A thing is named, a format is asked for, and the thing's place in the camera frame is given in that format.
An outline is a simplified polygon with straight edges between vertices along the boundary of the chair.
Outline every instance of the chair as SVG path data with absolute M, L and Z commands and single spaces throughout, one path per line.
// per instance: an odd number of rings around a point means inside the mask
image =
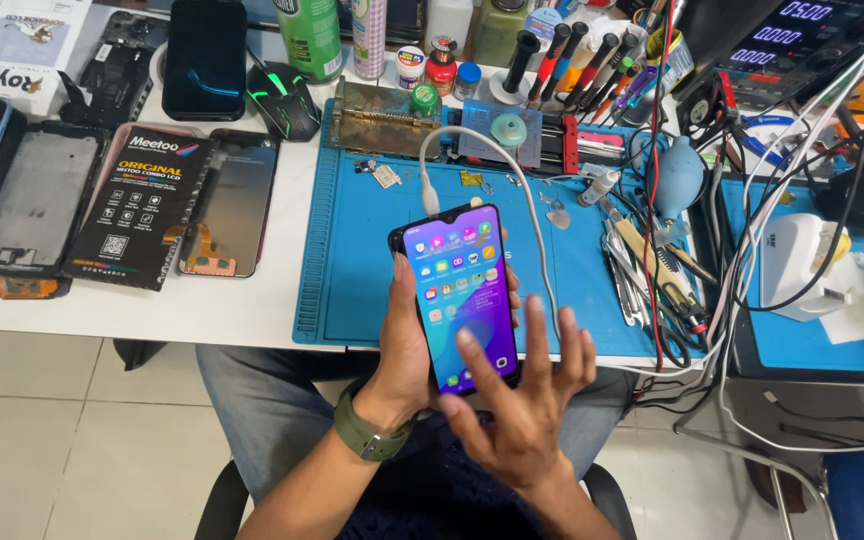
M 616 479 L 593 463 L 582 480 L 592 502 L 618 530 L 622 540 L 637 540 L 629 507 Z M 208 495 L 205 510 L 202 510 L 198 520 L 195 540 L 233 540 L 239 532 L 248 499 L 249 490 L 242 481 L 239 469 L 234 460 L 229 461 L 219 472 Z

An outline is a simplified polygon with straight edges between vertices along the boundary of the spray can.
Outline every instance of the spray can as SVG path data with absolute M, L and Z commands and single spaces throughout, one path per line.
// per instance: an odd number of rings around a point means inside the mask
M 366 80 L 385 71 L 386 0 L 352 0 L 352 66 Z
M 339 10 L 335 0 L 272 0 L 289 64 L 311 85 L 342 73 Z

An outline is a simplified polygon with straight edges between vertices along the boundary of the qr code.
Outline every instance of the qr code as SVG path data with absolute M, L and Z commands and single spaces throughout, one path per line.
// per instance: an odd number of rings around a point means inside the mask
M 117 255 L 121 256 L 126 251 L 126 244 L 129 243 L 129 239 L 125 236 L 116 236 L 115 234 L 109 234 L 105 237 L 105 243 L 102 245 L 102 250 L 99 253 L 104 253 L 106 255 Z

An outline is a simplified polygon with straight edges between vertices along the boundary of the green watch strap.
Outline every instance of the green watch strap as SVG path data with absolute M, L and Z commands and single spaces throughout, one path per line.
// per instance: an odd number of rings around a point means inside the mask
M 412 426 L 419 416 L 415 414 L 395 433 L 381 436 L 374 433 L 365 422 L 359 418 L 353 408 L 353 394 L 358 390 L 345 388 L 339 404 L 335 405 L 335 431 L 345 446 L 350 448 L 359 458 L 366 461 L 385 461 L 394 456 L 412 434 Z

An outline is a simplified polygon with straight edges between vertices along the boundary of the digital display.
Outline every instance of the digital display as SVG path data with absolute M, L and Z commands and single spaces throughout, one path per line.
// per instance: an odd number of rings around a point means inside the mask
M 793 30 L 785 30 L 782 28 L 772 28 L 771 26 L 766 26 L 761 29 L 752 36 L 754 40 L 761 40 L 762 42 L 771 42 L 771 43 L 784 43 L 789 44 L 798 40 L 798 38 L 802 37 L 801 31 L 793 31 Z
M 751 51 L 749 49 L 739 49 L 737 53 L 731 56 L 731 60 L 736 62 L 745 62 L 749 64 L 758 64 L 764 66 L 776 55 L 772 53 L 763 53 L 761 51 Z
M 791 2 L 779 15 L 795 19 L 822 20 L 830 14 L 833 9 L 822 4 L 810 4 L 809 2 Z
M 483 205 L 454 223 L 424 223 L 403 235 L 440 393 L 474 388 L 455 346 L 455 333 L 462 327 L 478 338 L 499 375 L 516 372 L 519 360 L 499 231 L 496 209 Z

